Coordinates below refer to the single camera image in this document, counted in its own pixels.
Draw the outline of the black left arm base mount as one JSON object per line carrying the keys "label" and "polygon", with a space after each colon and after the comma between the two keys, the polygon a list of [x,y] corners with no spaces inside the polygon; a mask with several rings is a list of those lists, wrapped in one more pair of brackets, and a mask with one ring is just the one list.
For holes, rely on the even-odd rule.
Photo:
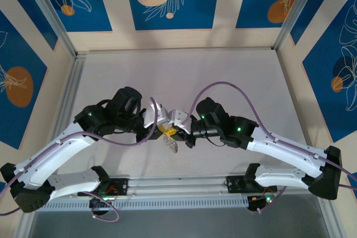
{"label": "black left arm base mount", "polygon": [[[92,193],[101,197],[111,205],[118,197],[126,196],[128,190],[127,178],[111,178],[109,182],[98,186]],[[103,216],[109,212],[110,207],[97,197],[92,197],[89,201],[89,208],[95,216]]]}

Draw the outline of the aluminium side rail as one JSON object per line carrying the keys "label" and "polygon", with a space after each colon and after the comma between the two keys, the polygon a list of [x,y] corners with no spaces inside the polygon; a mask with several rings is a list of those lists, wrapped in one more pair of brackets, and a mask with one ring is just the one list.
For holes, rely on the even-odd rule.
{"label": "aluminium side rail", "polygon": [[69,125],[69,123],[71,123],[75,98],[83,73],[86,56],[87,54],[84,53],[77,54],[77,57],[72,64],[65,90],[60,101],[59,112],[52,131],[52,139],[56,138]]}

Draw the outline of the clear plastic bag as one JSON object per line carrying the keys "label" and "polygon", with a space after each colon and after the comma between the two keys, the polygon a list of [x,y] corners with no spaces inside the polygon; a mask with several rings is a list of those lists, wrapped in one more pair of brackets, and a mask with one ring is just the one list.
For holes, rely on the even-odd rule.
{"label": "clear plastic bag", "polygon": [[176,141],[172,139],[170,136],[168,136],[167,134],[163,135],[163,142],[166,145],[166,147],[170,149],[172,153],[178,152],[178,145]]}

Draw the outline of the aluminium frame post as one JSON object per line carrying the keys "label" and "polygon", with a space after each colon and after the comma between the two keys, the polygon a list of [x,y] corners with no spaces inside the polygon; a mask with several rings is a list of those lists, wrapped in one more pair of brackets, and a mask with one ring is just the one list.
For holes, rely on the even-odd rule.
{"label": "aluminium frame post", "polygon": [[278,51],[283,46],[285,39],[290,34],[291,29],[295,25],[307,1],[308,0],[294,1],[285,21],[282,24],[279,34],[273,44],[272,47],[273,50]]}
{"label": "aluminium frame post", "polygon": [[53,31],[58,36],[59,40],[64,45],[65,49],[67,50],[68,54],[71,56],[73,60],[77,57],[77,51],[75,46],[69,39],[67,31],[61,22],[58,14],[56,13],[52,3],[50,0],[35,0],[37,5],[39,6],[41,12],[44,14],[45,18],[47,19],[48,23],[52,27]]}

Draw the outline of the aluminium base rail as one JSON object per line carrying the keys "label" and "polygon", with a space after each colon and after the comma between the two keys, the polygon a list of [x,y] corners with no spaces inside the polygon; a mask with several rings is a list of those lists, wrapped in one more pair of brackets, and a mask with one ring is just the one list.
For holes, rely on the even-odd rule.
{"label": "aluminium base rail", "polygon": [[143,177],[128,181],[127,196],[178,197],[226,195],[225,177]]}

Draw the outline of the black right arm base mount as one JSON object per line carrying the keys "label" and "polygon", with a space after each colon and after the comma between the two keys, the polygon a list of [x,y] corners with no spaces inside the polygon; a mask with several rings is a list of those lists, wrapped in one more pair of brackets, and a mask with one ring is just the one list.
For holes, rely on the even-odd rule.
{"label": "black right arm base mount", "polygon": [[278,195],[276,186],[263,187],[255,180],[247,179],[244,176],[227,176],[224,185],[228,193],[248,194],[248,210],[261,213]]}

